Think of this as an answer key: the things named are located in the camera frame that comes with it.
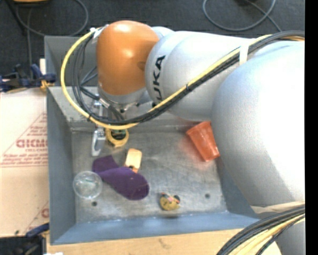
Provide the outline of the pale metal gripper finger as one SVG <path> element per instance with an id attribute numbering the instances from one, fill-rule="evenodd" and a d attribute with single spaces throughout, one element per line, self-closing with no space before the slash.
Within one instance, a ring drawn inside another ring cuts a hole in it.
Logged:
<path id="1" fill-rule="evenodd" d="M 101 150 L 103 149 L 105 140 L 106 140 L 105 131 L 104 130 L 98 131 L 98 152 L 101 152 Z"/>
<path id="2" fill-rule="evenodd" d="M 91 142 L 91 155 L 98 156 L 99 154 L 99 147 L 98 147 L 98 132 L 94 131 L 92 135 L 92 142 Z"/>

